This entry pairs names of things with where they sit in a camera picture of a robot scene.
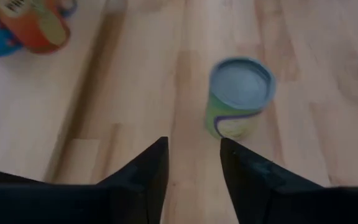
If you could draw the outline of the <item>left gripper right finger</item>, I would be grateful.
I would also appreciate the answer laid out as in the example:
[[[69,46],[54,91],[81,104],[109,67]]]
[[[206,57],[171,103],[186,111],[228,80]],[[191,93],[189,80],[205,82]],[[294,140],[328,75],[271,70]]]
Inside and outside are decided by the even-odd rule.
[[[239,224],[358,224],[358,187],[323,187],[228,138],[220,158]]]

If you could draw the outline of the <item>orange pineapple tin can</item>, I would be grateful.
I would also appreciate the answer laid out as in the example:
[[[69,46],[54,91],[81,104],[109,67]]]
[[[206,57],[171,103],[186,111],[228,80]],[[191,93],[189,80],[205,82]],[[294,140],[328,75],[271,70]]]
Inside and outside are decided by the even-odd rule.
[[[71,34],[58,0],[0,0],[0,21],[35,54],[61,49]]]

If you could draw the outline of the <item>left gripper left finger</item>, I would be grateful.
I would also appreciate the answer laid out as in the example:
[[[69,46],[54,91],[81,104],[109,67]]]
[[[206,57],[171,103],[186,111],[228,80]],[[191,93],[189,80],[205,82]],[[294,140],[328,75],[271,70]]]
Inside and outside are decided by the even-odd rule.
[[[0,172],[0,224],[159,224],[168,175],[167,137],[97,184],[48,184]]]

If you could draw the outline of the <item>green chicken tin can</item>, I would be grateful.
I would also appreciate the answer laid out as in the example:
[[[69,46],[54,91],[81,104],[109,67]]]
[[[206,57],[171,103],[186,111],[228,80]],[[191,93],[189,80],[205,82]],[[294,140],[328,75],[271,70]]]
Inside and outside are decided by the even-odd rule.
[[[257,126],[275,91],[274,75],[258,60],[231,57],[220,61],[209,76],[206,129],[215,138],[244,138]]]

